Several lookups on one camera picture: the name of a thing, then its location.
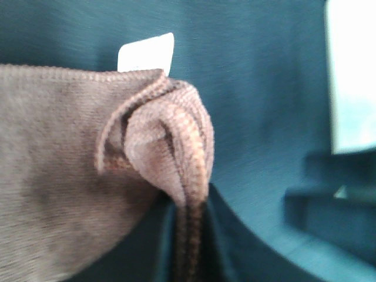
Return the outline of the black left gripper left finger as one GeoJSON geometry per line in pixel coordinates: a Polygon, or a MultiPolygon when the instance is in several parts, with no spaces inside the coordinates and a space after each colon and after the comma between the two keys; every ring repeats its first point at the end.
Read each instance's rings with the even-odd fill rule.
{"type": "Polygon", "coordinates": [[[130,234],[69,281],[172,281],[174,216],[171,199],[160,194],[130,234]]]}

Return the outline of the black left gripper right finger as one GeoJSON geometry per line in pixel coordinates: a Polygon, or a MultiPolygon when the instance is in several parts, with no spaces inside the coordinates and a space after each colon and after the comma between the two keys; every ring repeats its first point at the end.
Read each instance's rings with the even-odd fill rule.
{"type": "Polygon", "coordinates": [[[262,242],[235,215],[213,184],[202,229],[203,281],[322,281],[262,242]]]}

